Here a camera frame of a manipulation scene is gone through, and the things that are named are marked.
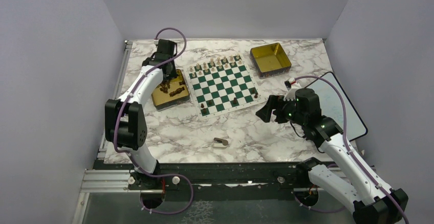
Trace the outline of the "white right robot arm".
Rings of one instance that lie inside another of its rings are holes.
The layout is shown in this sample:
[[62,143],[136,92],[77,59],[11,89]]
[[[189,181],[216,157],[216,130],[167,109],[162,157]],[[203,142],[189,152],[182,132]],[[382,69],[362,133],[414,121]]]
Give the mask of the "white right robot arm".
[[404,219],[408,195],[394,189],[354,151],[343,129],[322,114],[319,96],[310,88],[301,88],[289,97],[271,95],[256,112],[263,122],[291,122],[300,125],[304,138],[333,159],[347,180],[334,174],[315,157],[296,166],[296,182],[319,186],[349,210],[355,223],[397,223]]

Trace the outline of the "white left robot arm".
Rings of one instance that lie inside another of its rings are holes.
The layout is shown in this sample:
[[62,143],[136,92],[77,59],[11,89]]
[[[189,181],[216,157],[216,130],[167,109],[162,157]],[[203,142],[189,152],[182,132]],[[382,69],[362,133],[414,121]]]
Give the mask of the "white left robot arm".
[[145,144],[147,125],[143,107],[153,91],[168,76],[175,74],[174,58],[177,43],[155,40],[156,51],[143,62],[141,71],[130,88],[117,99],[105,103],[105,139],[113,143],[116,152],[125,153],[135,169],[142,173],[141,181],[148,188],[160,184],[156,171],[158,161]]

